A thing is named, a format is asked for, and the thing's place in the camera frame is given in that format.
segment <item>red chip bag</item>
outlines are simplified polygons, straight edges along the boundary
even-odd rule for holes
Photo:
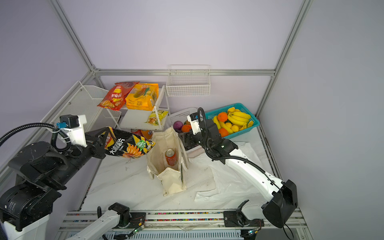
[[[139,82],[115,83],[115,86],[107,93],[101,103],[97,106],[119,111],[125,104],[125,97]]]

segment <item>small yellow snack bag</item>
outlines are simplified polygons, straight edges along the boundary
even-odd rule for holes
[[[165,110],[159,110],[157,113],[159,114],[160,122],[163,120],[163,118],[165,118],[168,115],[168,111],[165,111]],[[156,113],[154,111],[149,115],[148,121],[146,121],[146,123],[149,123],[155,126],[159,125],[157,121]]]
[[[125,98],[127,108],[152,111],[158,95],[159,84],[136,84]]]

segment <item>white plastic basket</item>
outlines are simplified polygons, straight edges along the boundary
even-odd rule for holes
[[[187,120],[187,116],[191,115],[192,113],[196,113],[196,112],[197,112],[196,108],[187,108],[187,109],[178,111],[177,113],[172,113],[167,118],[165,129],[167,129],[169,127],[173,127],[173,124],[176,121],[180,121],[180,122],[184,123]]]
[[[211,81],[209,75],[209,65],[196,65],[203,66],[204,69],[195,70],[171,69],[173,66],[185,67],[185,65],[170,65],[167,80],[168,96],[188,97],[208,96],[210,94]]]

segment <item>orange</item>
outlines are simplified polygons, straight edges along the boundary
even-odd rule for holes
[[[181,131],[182,132],[189,132],[189,130],[191,130],[192,129],[192,126],[191,125],[183,125],[182,127],[181,127]]]
[[[217,115],[217,119],[220,121],[220,122],[225,122],[226,120],[228,120],[228,115],[226,113],[219,113]]]
[[[225,130],[224,128],[220,128],[220,129],[218,130],[218,132],[221,134],[221,137],[225,137],[225,136],[228,136],[228,135],[229,135],[228,131]]]

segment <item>white plastic sheet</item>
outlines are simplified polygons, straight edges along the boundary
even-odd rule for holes
[[[255,151],[248,142],[235,142],[243,153],[254,163],[262,166]],[[264,198],[260,192],[241,174],[222,164],[220,161],[213,161],[205,154],[190,158],[192,164],[211,167],[216,183],[216,189],[204,192],[198,192],[195,201],[226,202],[233,199],[246,198],[260,199]]]

